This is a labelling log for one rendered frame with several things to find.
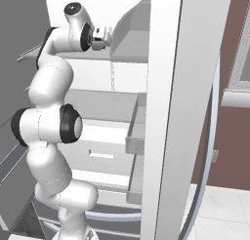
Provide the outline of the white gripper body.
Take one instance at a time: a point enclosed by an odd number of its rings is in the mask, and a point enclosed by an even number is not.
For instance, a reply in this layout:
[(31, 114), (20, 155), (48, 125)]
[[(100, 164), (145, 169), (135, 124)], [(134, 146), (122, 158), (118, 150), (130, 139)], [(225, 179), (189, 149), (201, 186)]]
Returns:
[(100, 28), (99, 35), (100, 35), (100, 38), (102, 39), (102, 41), (106, 45), (109, 45), (110, 42), (111, 42), (112, 28), (111, 27), (107, 27), (107, 26), (102, 26)]

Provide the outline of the grey fridge shelf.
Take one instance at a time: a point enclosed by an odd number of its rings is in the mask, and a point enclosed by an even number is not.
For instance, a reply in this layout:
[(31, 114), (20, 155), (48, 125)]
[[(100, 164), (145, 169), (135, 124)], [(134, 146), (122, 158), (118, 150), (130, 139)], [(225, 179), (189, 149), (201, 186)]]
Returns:
[[(40, 51), (41, 46), (37, 45), (34, 48), (27, 50), (22, 53), (18, 58), (17, 62), (26, 59), (35, 59)], [(65, 59), (74, 59), (74, 60), (109, 60), (109, 48), (102, 49), (100, 51), (94, 51), (92, 49), (87, 52), (66, 52), (58, 53), (59, 57)]]

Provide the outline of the large grey door bin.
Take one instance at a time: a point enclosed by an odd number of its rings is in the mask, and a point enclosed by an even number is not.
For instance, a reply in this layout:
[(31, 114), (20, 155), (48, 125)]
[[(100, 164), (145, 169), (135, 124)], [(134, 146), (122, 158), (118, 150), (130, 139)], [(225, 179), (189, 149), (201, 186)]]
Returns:
[(142, 0), (115, 26), (109, 57), (115, 62), (147, 63), (151, 0)]

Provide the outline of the white fridge drawer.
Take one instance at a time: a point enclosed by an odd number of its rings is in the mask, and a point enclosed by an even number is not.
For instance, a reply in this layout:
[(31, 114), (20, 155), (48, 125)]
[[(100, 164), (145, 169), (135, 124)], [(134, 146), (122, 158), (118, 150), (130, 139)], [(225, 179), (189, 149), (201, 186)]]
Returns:
[(127, 188), (134, 160), (133, 154), (125, 152), (128, 129), (125, 122), (84, 119), (80, 139), (59, 145), (73, 177)]

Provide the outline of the white fridge door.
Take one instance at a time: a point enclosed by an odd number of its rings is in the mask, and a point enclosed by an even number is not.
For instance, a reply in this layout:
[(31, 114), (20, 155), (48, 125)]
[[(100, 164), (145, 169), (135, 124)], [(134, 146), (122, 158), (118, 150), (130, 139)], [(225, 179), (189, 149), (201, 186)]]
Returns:
[(151, 0), (141, 240), (178, 240), (230, 0)]

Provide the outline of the white framed window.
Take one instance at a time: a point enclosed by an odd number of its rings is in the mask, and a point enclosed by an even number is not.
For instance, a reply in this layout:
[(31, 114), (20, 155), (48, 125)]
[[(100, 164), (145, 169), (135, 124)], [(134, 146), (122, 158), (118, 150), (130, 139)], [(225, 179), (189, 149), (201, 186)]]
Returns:
[(250, 0), (231, 0), (223, 41), (225, 82), (221, 106), (250, 108)]

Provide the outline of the pale garlic bulb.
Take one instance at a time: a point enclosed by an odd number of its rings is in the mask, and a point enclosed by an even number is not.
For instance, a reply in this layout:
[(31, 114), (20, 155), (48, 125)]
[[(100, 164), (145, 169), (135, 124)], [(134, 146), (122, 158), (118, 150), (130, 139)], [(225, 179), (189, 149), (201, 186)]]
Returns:
[(105, 41), (103, 40), (94, 40), (92, 44), (92, 49), (94, 51), (100, 51), (105, 48)]

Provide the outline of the white fridge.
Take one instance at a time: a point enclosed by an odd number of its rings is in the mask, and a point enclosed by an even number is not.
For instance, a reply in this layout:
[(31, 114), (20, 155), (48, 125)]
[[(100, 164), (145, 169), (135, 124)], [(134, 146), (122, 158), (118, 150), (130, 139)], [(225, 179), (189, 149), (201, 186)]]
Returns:
[[(78, 2), (88, 12), (95, 28), (93, 41), (102, 40), (102, 26), (112, 28), (142, 0), (46, 0), (50, 28), (67, 27), (64, 7)], [(130, 126), (135, 102), (139, 93), (146, 93), (147, 63), (115, 62), (109, 60), (65, 59), (72, 67), (73, 80), (64, 101), (73, 106), (84, 119), (125, 122)], [(98, 192), (97, 204), (124, 207), (127, 204), (127, 188), (94, 185)], [(87, 212), (95, 212), (95, 207)]]

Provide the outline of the grey fridge door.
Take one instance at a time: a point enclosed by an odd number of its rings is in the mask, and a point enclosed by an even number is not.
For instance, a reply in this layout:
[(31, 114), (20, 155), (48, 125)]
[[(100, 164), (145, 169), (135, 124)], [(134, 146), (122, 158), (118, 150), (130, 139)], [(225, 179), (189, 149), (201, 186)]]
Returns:
[(35, 60), (21, 54), (39, 45), (49, 26), (45, 0), (0, 0), (0, 240), (15, 232), (45, 239), (32, 205), (35, 179), (11, 119), (30, 106), (26, 88), (36, 72)]

